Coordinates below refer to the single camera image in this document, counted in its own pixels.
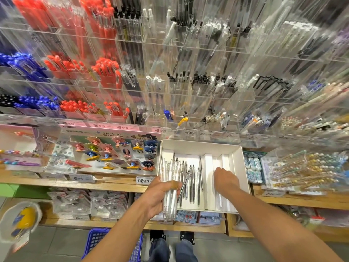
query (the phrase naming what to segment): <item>shoe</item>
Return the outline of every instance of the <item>shoe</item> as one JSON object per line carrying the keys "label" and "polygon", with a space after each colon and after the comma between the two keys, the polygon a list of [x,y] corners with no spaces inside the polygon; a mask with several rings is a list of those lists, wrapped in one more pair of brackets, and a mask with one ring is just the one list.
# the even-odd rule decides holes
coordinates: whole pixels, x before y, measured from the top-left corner
{"label": "shoe", "polygon": [[180,240],[188,240],[194,245],[194,232],[180,232]]}
{"label": "shoe", "polygon": [[166,241],[166,235],[163,230],[151,230],[151,240],[162,238]]}

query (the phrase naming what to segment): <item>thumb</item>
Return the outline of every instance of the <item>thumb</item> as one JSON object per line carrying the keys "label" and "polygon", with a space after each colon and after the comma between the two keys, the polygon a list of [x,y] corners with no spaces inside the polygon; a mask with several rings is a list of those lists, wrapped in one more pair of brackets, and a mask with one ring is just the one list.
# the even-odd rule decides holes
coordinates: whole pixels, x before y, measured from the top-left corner
{"label": "thumb", "polygon": [[158,186],[160,186],[160,189],[163,192],[166,192],[168,190],[177,190],[179,188],[179,182],[177,181],[167,181],[167,182],[161,182],[158,184]]}

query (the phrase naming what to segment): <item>person's left hand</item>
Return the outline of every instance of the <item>person's left hand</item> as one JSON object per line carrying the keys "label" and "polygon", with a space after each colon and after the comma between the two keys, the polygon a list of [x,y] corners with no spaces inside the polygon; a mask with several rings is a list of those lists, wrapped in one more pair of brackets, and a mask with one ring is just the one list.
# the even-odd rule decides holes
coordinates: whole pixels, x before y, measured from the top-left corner
{"label": "person's left hand", "polygon": [[177,181],[161,182],[159,176],[155,177],[146,189],[146,192],[137,200],[146,206],[147,218],[150,220],[162,211],[162,200],[168,190],[177,190],[179,195],[182,183]]}

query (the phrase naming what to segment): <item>forearm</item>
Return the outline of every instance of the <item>forearm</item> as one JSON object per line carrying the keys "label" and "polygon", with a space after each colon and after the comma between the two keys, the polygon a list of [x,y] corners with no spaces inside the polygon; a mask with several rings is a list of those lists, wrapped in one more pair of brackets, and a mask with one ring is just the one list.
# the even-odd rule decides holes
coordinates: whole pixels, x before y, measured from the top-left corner
{"label": "forearm", "polygon": [[231,190],[227,198],[278,262],[342,261],[315,234],[278,208],[241,189]]}
{"label": "forearm", "polygon": [[147,221],[147,209],[137,200],[83,262],[127,262]]}

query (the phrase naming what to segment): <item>blue jeans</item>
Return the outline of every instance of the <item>blue jeans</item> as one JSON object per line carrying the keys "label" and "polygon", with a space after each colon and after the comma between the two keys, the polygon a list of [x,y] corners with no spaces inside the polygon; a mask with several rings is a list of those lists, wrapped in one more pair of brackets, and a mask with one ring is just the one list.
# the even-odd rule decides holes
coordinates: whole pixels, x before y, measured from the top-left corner
{"label": "blue jeans", "polygon": [[[148,262],[169,262],[170,255],[171,252],[165,240],[155,239],[151,243]],[[176,244],[176,262],[198,262],[193,245],[188,240],[182,240]]]}

